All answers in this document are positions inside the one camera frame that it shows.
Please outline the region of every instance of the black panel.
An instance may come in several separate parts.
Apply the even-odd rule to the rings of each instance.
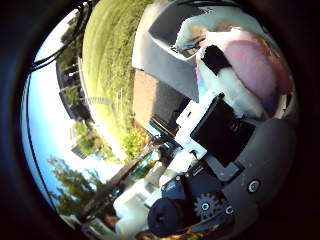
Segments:
[[[226,167],[245,147],[254,126],[236,119],[233,109],[222,98],[220,94],[213,100],[191,137]]]

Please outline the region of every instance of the pink object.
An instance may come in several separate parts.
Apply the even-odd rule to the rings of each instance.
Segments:
[[[287,70],[281,62],[273,56],[269,56],[269,62],[276,75],[279,93],[289,94],[292,91],[292,83]]]
[[[242,83],[257,97],[266,99],[276,90],[276,75],[258,45],[243,40],[233,41],[224,54]]]

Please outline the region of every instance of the gray surface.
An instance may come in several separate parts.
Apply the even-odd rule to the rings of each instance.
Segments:
[[[257,127],[236,160],[245,169],[223,189],[235,212],[234,234],[251,225],[259,210],[266,209],[280,191],[291,167],[295,145],[295,132],[285,121],[270,119]],[[261,185],[256,193],[249,193],[248,186],[254,179]]]
[[[219,160],[213,156],[206,156],[206,162],[222,182],[231,180],[231,178],[240,171],[233,162],[228,164],[227,167],[224,167]]]
[[[182,21],[194,11],[198,10],[177,7],[176,2],[150,5],[137,29],[132,66],[198,102],[197,79],[192,65],[194,61],[178,59],[170,50]]]

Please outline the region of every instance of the mechanical part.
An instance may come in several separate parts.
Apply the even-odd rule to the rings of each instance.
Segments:
[[[234,211],[233,211],[233,208],[231,206],[227,207],[226,210],[225,210],[226,214],[230,215],[232,214]]]
[[[258,191],[260,187],[260,181],[259,180],[253,180],[252,182],[250,182],[249,186],[248,186],[248,191],[250,193],[255,193]]]
[[[194,211],[201,220],[213,216],[214,212],[220,209],[220,203],[210,193],[201,194],[194,202]]]
[[[158,199],[150,209],[148,225],[158,237],[167,237],[183,226],[184,215],[176,201],[168,198]]]

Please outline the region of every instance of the pink cushion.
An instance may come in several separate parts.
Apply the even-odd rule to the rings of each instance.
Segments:
[[[273,114],[279,97],[277,76],[265,48],[251,41],[232,41],[224,54],[243,85]]]

